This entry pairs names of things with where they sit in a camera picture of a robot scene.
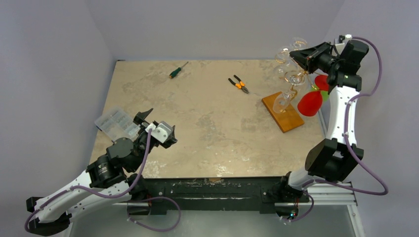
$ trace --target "table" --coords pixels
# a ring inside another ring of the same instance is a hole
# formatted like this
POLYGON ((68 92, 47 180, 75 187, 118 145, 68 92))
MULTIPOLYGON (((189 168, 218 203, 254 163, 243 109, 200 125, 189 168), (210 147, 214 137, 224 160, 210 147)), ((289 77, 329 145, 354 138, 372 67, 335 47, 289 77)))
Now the table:
MULTIPOLYGON (((275 60, 190 61, 174 79, 168 75, 185 61, 118 61, 104 111, 121 106, 132 117, 154 108, 147 121, 176 125, 178 142, 154 148, 145 178, 281 176, 302 167, 323 138, 318 116, 282 133, 261 99, 289 88, 274 79, 275 60), (240 77, 250 94, 230 84, 240 77)), ((300 100, 299 95, 292 104, 300 100)), ((97 132, 90 163, 111 140, 97 132)))

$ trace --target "transparent plastic container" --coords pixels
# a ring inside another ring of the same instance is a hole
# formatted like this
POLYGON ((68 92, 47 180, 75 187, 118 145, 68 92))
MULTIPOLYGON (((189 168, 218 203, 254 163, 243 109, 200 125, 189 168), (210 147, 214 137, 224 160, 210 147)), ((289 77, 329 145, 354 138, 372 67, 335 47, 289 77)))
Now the transparent plastic container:
POLYGON ((96 119, 94 124, 99 130, 106 133, 113 142, 122 137, 134 140, 140 130, 140 126, 136 125, 131 116, 119 106, 114 106, 106 111, 96 119))

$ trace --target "gray floor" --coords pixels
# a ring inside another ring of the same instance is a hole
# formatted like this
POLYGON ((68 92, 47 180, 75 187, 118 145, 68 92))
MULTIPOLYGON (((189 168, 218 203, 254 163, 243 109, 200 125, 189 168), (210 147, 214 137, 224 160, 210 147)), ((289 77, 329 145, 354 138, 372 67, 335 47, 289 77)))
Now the gray floor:
MULTIPOLYGON (((136 218, 156 228, 170 226, 176 211, 167 216, 136 218)), ((236 211, 182 211, 179 225, 171 232, 157 233, 126 221, 124 206, 111 206, 74 223, 71 237, 354 237, 346 206, 315 206, 304 219, 284 225, 276 215, 236 211)))

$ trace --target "wall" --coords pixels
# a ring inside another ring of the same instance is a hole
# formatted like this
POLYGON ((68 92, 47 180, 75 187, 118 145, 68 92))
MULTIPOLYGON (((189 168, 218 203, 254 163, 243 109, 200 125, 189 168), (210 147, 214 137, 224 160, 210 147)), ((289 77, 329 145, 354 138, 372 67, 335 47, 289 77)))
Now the wall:
POLYGON ((320 42, 343 0, 87 0, 117 59, 272 58, 320 42))
MULTIPOLYGON (((365 163, 389 186, 384 197, 357 194, 368 237, 417 236, 419 195, 417 63, 419 20, 415 0, 346 0, 325 40, 351 33, 376 44, 383 76, 373 97, 362 98, 356 111, 356 138, 365 149, 365 163)), ((359 75, 363 92, 372 90, 378 74, 374 50, 363 60, 359 75)), ((356 188, 382 190, 362 168, 354 170, 356 188)))
POLYGON ((0 3, 0 236, 85 169, 114 59, 83 0, 0 3))

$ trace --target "pliers handle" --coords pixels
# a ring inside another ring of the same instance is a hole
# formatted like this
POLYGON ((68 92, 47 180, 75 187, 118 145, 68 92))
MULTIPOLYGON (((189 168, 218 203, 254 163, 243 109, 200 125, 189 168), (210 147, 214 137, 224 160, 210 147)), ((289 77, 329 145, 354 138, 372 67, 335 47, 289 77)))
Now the pliers handle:
POLYGON ((230 81, 231 84, 241 89, 244 93, 248 94, 249 90, 245 87, 245 83, 242 82, 242 80, 240 80, 240 78, 236 75, 234 75, 234 78, 237 79, 239 83, 235 83, 233 80, 231 80, 231 78, 229 78, 228 80, 230 81))

